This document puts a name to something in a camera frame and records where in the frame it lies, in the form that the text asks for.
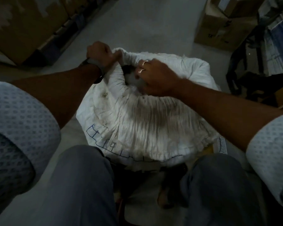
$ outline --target dotted fabric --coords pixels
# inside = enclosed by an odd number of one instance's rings
[[[0,204],[25,192],[34,176],[29,159],[0,134]]]
[[[0,82],[0,134],[30,160],[37,182],[60,140],[60,128],[37,99],[9,83]]]
[[[283,205],[283,115],[265,125],[250,141],[246,157]]]

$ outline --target crumpled fabric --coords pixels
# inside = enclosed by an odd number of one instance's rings
[[[180,100],[134,93],[125,85],[121,69],[121,65],[137,66],[141,59],[156,58],[181,78],[218,90],[207,62],[173,54],[121,51],[121,63],[116,63],[101,83],[92,85],[77,111],[88,144],[100,148],[112,162],[138,170],[193,159],[219,137]]]

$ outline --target forearm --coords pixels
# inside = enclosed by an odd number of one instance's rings
[[[174,90],[180,99],[243,151],[253,136],[283,110],[205,88],[182,79]]]
[[[99,77],[100,69],[88,64],[64,72],[16,80],[11,84],[42,102],[62,128]]]

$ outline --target striped strip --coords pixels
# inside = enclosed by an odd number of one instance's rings
[[[228,154],[228,150],[226,148],[226,142],[224,137],[219,137],[217,139],[217,145],[218,145],[218,152],[222,154]]]

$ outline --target person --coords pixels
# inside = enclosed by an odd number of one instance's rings
[[[89,62],[45,76],[0,82],[0,207],[30,189],[57,148],[60,129],[75,114],[121,52],[95,42]],[[283,205],[283,110],[237,98],[179,78],[158,60],[140,60],[136,75],[145,93],[174,97],[195,110],[247,159]],[[197,160],[160,205],[188,207],[186,225],[263,225],[256,195],[234,158],[214,154]],[[60,155],[45,200],[32,225],[117,225],[113,171],[98,148],[74,146]]]

